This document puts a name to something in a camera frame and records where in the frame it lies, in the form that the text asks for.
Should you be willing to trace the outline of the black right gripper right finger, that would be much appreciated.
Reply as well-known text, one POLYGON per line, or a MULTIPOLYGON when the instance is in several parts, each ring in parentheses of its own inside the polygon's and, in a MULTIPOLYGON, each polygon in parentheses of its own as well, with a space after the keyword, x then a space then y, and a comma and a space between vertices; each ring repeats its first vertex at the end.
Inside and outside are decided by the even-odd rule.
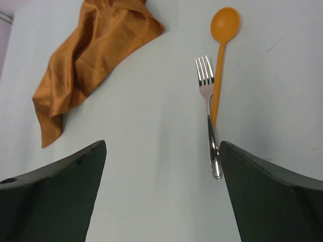
POLYGON ((322 181, 227 141, 220 159, 242 241, 322 241, 322 181))

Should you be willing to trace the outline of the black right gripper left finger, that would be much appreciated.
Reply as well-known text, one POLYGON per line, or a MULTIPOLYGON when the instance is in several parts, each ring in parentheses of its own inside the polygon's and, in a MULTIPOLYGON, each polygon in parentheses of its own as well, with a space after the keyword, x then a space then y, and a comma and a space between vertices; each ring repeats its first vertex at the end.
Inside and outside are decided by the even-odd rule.
POLYGON ((105 160, 100 140, 1 181, 1 241, 85 241, 105 160))

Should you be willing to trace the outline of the orange-brown cloth napkin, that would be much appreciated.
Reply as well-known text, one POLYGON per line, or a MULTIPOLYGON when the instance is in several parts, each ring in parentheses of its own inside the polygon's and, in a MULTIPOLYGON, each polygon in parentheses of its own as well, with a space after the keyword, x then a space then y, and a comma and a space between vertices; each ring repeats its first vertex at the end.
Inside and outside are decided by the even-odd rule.
POLYGON ((33 97, 42 146, 63 132, 63 116, 112 70, 164 32, 145 1, 84 1, 74 32, 51 55, 33 97))

